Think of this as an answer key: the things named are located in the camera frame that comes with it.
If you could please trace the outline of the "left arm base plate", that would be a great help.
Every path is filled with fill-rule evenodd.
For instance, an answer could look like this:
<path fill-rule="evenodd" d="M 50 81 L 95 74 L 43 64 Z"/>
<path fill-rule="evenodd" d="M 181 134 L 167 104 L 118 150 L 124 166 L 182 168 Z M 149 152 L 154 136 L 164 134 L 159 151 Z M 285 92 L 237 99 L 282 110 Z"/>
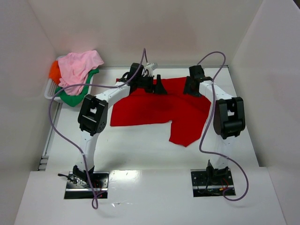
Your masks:
<path fill-rule="evenodd" d="M 108 196 L 108 172 L 94 172 L 92 186 L 97 195 L 97 199 L 107 199 Z M 72 172 L 67 176 L 64 199 L 93 199 L 91 187 L 85 181 L 76 178 Z"/>

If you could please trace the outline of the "red t shirt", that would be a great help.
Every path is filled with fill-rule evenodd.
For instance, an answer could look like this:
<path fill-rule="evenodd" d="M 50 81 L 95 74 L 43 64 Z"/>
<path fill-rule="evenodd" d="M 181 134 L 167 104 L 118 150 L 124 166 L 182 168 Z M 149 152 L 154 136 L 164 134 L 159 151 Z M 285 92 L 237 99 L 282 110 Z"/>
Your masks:
<path fill-rule="evenodd" d="M 205 97 L 184 94 L 185 81 L 184 77 L 163 79 L 166 95 L 137 89 L 114 104 L 110 125 L 124 127 L 171 122 L 169 141 L 189 146 L 200 139 L 211 103 Z"/>

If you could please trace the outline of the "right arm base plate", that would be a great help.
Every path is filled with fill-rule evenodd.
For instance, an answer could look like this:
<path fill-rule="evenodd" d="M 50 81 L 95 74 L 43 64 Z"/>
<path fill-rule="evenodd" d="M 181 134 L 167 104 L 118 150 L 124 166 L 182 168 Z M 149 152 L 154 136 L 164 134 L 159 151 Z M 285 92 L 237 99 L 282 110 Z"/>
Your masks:
<path fill-rule="evenodd" d="M 236 195 L 232 173 L 229 169 L 208 171 L 208 169 L 191 170 L 193 197 L 210 197 Z"/>

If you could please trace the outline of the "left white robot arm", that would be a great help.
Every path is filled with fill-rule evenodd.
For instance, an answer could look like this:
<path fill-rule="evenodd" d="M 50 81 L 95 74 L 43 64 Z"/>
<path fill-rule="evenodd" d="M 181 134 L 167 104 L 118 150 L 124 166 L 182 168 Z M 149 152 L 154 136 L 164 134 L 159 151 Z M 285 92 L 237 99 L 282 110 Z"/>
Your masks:
<path fill-rule="evenodd" d="M 99 134 L 107 125 L 108 109 L 137 89 L 144 89 L 147 93 L 167 94 L 161 75 L 157 75 L 156 79 L 153 76 L 137 76 L 129 80 L 126 78 L 128 74 L 125 73 L 110 89 L 95 96 L 88 94 L 84 97 L 78 116 L 81 156 L 73 167 L 73 175 L 86 184 L 93 180 L 94 153 Z"/>

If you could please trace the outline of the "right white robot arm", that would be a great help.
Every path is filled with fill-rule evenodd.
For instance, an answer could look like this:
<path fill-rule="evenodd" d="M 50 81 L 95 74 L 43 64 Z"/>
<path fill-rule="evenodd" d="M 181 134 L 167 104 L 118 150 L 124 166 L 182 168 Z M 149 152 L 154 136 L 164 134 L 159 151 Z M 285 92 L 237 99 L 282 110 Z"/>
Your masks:
<path fill-rule="evenodd" d="M 235 138 L 246 127 L 244 102 L 241 97 L 234 97 L 217 86 L 213 78 L 204 75 L 199 78 L 186 77 L 183 93 L 194 97 L 205 97 L 211 102 L 199 150 L 201 153 L 213 156 L 206 167 L 207 183 L 213 184 L 214 181 L 220 181 L 228 175 L 229 161 L 236 163 L 229 155 Z M 212 150 L 205 150 L 204 139 L 210 128 L 213 128 L 217 140 Z"/>

